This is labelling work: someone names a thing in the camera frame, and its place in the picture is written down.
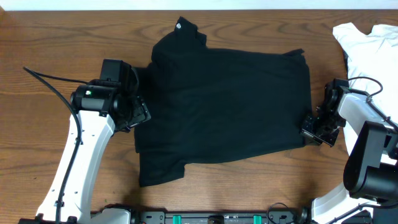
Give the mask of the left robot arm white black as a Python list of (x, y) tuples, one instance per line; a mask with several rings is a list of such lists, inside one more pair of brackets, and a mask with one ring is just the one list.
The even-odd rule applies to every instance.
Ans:
[(139, 223), (139, 212), (121, 204), (93, 214), (91, 199), (111, 137), (150, 119), (143, 98), (136, 88), (81, 85), (69, 107), (67, 143), (51, 188), (35, 217), (20, 223)]

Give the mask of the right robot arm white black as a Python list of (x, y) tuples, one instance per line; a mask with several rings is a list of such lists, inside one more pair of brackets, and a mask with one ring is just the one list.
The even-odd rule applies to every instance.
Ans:
[(316, 145), (334, 146), (339, 128), (350, 125), (358, 135), (346, 162), (343, 182), (303, 208), (296, 223), (343, 223), (357, 213), (397, 208), (397, 125), (381, 112), (365, 91), (334, 79), (325, 85), (317, 116), (308, 114), (300, 133)]

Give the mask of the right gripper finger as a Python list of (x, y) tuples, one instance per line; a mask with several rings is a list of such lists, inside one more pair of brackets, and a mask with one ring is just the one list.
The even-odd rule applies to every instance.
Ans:
[(316, 121), (316, 119), (315, 119), (314, 115), (312, 115), (312, 114), (306, 115), (306, 117), (302, 123), (301, 130), (312, 133), (314, 130), (315, 121)]
[(323, 143), (314, 134), (307, 132), (306, 130), (301, 130), (300, 135), (304, 137), (304, 143), (306, 146), (319, 146)]

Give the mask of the black t-shirt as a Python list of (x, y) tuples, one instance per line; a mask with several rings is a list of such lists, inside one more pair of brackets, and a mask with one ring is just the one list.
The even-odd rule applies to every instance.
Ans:
[(231, 162), (305, 144), (300, 128), (312, 101), (302, 49), (211, 49), (206, 35), (181, 17), (138, 73), (151, 115), (134, 130), (142, 187), (181, 179), (187, 164)]

